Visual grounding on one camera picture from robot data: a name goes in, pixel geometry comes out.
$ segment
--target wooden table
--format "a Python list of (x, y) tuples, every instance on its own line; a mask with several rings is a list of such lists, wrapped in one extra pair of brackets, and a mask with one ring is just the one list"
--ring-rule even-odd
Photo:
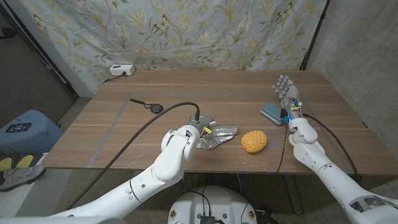
[[(276, 126), (260, 114), (267, 103), (280, 105), (271, 85), (280, 74), (295, 82), (304, 113), (312, 114), (340, 139), (361, 175), (398, 175), (398, 163), (361, 122), (344, 99), (319, 72), (243, 71), (136, 71), (131, 77), (105, 83), (59, 142), (43, 165), (60, 169), (104, 168), (132, 135), (154, 114), (134, 98), (160, 103), (164, 108), (183, 101), (197, 103), (217, 125), (236, 125), (238, 135), (213, 150), (197, 149), (186, 172), (237, 172), (272, 174), (278, 168), (285, 126)], [(113, 164), (112, 169), (142, 170), (160, 154), (160, 143), (170, 129), (188, 123), (192, 106), (176, 108), (152, 123)], [(347, 173), (353, 173), (336, 141), (310, 120), (318, 131), (327, 156)], [(254, 154), (241, 145), (243, 134), (261, 130), (267, 146)], [(311, 174), (294, 158), (287, 140), (280, 173)]]

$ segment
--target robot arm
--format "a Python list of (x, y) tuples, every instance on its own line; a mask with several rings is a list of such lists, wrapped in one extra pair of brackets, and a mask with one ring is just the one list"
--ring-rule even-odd
[(291, 79), (281, 76), (272, 86), (281, 105), (289, 113), (289, 142), (294, 147), (294, 157), (311, 169), (347, 214), (351, 223), (395, 223), (398, 219), (398, 200), (376, 195), (364, 190), (325, 154), (317, 141), (318, 134), (303, 118), (299, 93)]
[(181, 180), (182, 159), (192, 159), (199, 138), (199, 131), (192, 125), (170, 130), (163, 138), (162, 152), (146, 170), (86, 205), (51, 217), (125, 217), (157, 192)]

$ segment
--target power strip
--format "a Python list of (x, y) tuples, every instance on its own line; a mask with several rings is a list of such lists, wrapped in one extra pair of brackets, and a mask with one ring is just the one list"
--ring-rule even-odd
[(112, 65), (109, 70), (112, 75), (122, 75), (123, 72), (126, 72), (126, 75), (132, 75), (136, 69), (134, 65)]

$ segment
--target yellow textured ball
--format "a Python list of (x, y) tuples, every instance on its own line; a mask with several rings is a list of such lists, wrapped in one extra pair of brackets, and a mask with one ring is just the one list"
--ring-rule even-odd
[(247, 152), (258, 152), (267, 144), (267, 136), (262, 131), (251, 131), (242, 137), (242, 146)]

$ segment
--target patterned fabric backdrop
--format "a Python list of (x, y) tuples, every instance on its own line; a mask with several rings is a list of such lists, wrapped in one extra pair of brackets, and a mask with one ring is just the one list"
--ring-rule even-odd
[(95, 93), (137, 70), (298, 70), (326, 0), (20, 0)]

